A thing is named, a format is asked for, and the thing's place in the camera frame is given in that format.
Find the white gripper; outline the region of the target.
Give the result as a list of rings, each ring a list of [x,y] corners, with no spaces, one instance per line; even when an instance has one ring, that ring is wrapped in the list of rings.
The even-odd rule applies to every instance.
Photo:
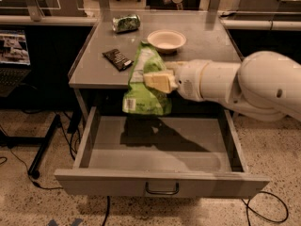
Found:
[[[167,70],[145,73],[144,83],[147,87],[163,93],[171,93],[176,89],[185,100],[203,102],[200,92],[201,74],[209,63],[210,60],[202,59],[187,62],[165,61]]]

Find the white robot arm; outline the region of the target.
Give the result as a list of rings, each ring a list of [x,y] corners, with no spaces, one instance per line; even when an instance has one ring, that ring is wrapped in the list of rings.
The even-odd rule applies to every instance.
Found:
[[[286,116],[301,121],[301,65],[276,52],[256,52],[241,62],[170,62],[164,71],[145,73],[143,80],[163,93],[215,102],[259,121]]]

